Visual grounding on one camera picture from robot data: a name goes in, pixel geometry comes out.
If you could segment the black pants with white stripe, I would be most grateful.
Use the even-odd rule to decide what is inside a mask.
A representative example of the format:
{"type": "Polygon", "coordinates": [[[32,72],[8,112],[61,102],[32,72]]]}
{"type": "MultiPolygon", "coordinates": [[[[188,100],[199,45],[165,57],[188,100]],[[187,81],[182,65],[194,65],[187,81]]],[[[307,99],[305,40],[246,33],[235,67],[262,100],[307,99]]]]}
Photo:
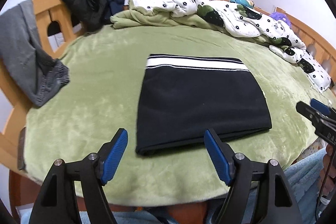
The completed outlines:
{"type": "Polygon", "coordinates": [[[150,55],[138,101],[136,153],[200,145],[210,128],[223,141],[272,128],[266,98],[248,67],[232,57],[150,55]]]}

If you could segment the purple item on headboard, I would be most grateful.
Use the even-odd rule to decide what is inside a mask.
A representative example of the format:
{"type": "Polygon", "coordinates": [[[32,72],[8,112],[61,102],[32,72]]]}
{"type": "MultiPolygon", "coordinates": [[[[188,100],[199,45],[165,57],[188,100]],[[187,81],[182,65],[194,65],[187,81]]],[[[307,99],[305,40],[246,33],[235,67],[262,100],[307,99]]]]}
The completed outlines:
{"type": "Polygon", "coordinates": [[[286,16],[286,14],[284,14],[282,12],[272,12],[269,16],[276,21],[281,20],[281,21],[285,22],[289,27],[291,27],[291,21],[286,16]]]}

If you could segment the white flower-print quilt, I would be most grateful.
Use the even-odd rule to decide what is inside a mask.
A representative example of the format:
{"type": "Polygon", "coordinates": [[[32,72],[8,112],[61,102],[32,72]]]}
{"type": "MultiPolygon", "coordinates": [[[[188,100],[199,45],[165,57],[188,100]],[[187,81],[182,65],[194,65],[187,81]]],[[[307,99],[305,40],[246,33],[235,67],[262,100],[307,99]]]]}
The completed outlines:
{"type": "Polygon", "coordinates": [[[312,85],[324,92],[334,80],[307,52],[304,42],[281,19],[255,11],[246,5],[221,0],[128,0],[130,9],[145,15],[169,12],[173,18],[198,15],[207,23],[226,30],[236,38],[266,39],[271,52],[298,65],[312,85]]]}

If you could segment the grey jeans on footboard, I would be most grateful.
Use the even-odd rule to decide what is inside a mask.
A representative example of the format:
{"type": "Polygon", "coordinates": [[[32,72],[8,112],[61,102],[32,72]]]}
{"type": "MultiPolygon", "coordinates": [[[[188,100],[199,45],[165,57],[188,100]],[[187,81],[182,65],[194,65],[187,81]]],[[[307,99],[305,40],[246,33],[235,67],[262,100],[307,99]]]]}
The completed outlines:
{"type": "Polygon", "coordinates": [[[32,0],[1,14],[1,59],[15,83],[37,107],[70,82],[68,67],[42,49],[32,0]]]}

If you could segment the teal patterned pillow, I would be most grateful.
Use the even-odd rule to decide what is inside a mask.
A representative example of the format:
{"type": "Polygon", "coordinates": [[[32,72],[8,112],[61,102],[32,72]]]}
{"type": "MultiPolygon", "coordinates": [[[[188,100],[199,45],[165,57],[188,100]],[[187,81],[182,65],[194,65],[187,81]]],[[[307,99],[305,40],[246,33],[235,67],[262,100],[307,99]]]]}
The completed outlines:
{"type": "Polygon", "coordinates": [[[244,5],[244,6],[247,6],[251,9],[254,8],[255,4],[253,1],[250,1],[250,0],[230,0],[231,3],[237,3],[239,5],[244,5]]]}

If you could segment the navy blue garment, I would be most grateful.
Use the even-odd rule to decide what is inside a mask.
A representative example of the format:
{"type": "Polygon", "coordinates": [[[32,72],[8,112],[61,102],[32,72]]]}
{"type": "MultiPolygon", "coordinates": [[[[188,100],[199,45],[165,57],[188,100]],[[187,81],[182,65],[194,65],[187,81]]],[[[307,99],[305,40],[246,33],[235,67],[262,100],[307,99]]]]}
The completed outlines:
{"type": "Polygon", "coordinates": [[[123,10],[125,0],[106,0],[103,12],[103,23],[110,24],[110,17],[123,10]]]}

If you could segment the black jacket on bed frame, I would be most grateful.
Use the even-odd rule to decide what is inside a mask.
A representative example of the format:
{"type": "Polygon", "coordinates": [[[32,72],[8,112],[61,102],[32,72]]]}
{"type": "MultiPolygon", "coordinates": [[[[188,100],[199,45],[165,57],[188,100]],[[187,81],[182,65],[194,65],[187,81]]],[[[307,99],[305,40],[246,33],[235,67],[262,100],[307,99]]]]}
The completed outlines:
{"type": "Polygon", "coordinates": [[[104,25],[107,0],[62,0],[71,14],[83,23],[88,32],[96,32],[104,25]]]}

